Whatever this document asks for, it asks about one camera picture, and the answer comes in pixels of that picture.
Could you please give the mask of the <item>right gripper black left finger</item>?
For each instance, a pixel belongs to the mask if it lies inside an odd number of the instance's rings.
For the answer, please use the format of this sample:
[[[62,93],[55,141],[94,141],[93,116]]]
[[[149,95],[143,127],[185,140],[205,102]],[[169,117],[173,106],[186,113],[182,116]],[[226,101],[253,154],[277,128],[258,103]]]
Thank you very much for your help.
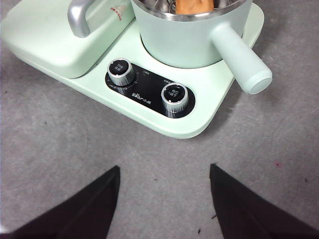
[[[78,193],[2,239],[105,239],[116,210],[120,168],[114,166]]]

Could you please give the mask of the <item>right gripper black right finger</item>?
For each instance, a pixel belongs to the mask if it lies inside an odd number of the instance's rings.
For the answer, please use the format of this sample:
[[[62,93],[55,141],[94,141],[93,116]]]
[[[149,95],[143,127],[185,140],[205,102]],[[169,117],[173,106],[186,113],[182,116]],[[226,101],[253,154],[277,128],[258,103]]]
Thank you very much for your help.
[[[318,230],[269,203],[216,164],[210,165],[213,205],[226,239],[317,239]]]

